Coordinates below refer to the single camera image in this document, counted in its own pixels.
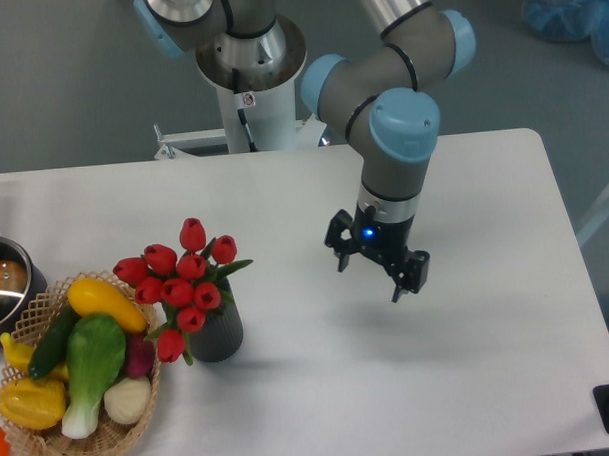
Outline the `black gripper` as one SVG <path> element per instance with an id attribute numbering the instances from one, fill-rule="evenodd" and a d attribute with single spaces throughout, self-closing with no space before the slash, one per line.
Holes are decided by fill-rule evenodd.
<path id="1" fill-rule="evenodd" d="M 416 209 L 416 198 L 400 202 L 375 197 L 360 198 L 354 218 L 345 210 L 337 212 L 324 240 L 338 259 L 337 271 L 342 273 L 350 257 L 359 252 L 382 265 L 392 278 L 392 303 L 408 292 L 419 293 L 427 280 L 431 255 L 407 248 Z"/>

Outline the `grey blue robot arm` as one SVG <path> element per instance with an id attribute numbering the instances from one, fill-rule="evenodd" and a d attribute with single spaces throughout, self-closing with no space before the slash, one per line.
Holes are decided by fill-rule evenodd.
<path id="1" fill-rule="evenodd" d="M 356 210 L 335 214 L 325 244 L 345 270 L 360 254 L 392 279 L 394 301 L 424 286 L 430 255 L 407 243 L 441 113 L 425 87 L 463 69 L 475 56 L 473 27 L 431 0 L 361 0 L 380 34 L 360 62 L 324 55 L 307 69 L 301 98 L 362 158 Z"/>

